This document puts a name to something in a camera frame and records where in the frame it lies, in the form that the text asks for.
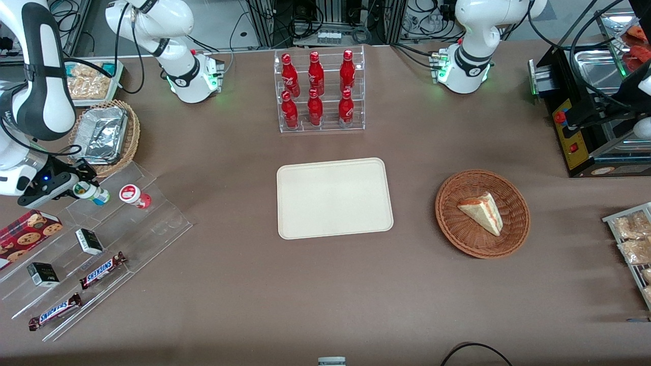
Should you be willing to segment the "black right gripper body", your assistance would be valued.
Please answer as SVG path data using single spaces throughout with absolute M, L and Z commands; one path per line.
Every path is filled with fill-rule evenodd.
M 48 164 L 50 166 L 51 177 L 53 178 L 66 174 L 67 177 L 75 175 L 79 181 L 83 181 L 83 171 L 95 171 L 86 159 L 79 159 L 72 164 L 67 164 L 58 158 L 48 158 Z

